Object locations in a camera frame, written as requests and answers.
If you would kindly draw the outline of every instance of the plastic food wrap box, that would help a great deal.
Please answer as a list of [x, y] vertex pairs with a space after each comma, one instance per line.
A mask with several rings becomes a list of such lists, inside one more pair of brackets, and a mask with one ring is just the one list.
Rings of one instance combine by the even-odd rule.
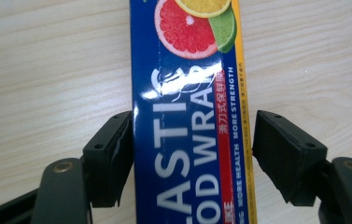
[[239, 3], [183, 2], [130, 1], [137, 223], [257, 223]]

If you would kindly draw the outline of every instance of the wood grain surface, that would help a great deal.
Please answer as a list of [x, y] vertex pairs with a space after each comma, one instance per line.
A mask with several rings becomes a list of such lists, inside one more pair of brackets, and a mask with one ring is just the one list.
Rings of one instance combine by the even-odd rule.
[[[258, 109], [352, 157], [352, 1], [240, 0], [251, 133]], [[132, 109], [129, 2], [0, 0], [0, 204]], [[259, 223], [319, 223], [285, 204], [254, 160]], [[95, 223], [135, 223], [134, 173]]]

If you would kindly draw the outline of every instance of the yellow stripe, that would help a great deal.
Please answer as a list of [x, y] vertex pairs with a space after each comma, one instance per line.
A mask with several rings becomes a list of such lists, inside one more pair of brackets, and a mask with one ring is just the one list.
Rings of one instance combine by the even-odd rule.
[[247, 191], [247, 206], [248, 206], [248, 223], [257, 224], [257, 209], [255, 205], [255, 185], [254, 171], [252, 164], [251, 138], [249, 129], [248, 115], [248, 100], [246, 90], [246, 69], [245, 59], [243, 55], [243, 40], [242, 40], [242, 24], [239, 9], [239, 0], [232, 0], [232, 9], [236, 18], [237, 34], [234, 41], [237, 62], [237, 76], [239, 83], [240, 106], [242, 109], [242, 132], [243, 132], [243, 147], [245, 149], [245, 169], [246, 169], [246, 191]]

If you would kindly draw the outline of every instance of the lime slice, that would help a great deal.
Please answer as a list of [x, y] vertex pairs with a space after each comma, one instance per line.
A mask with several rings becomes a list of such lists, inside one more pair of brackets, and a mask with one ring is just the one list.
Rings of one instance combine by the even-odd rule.
[[218, 51], [228, 53], [236, 38], [236, 19], [234, 18], [232, 7], [228, 7], [219, 16], [209, 19], [214, 38], [218, 46]]

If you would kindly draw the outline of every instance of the black metal bracket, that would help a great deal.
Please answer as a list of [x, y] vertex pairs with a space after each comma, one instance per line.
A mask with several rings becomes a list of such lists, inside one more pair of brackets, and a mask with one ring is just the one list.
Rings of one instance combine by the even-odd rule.
[[322, 224], [352, 224], [352, 159], [326, 161], [327, 147], [284, 117], [258, 111], [253, 155], [286, 203], [321, 200]]
[[39, 189], [0, 205], [0, 223], [92, 223], [93, 207], [118, 202], [134, 161], [132, 112], [113, 116], [82, 158], [49, 165]]

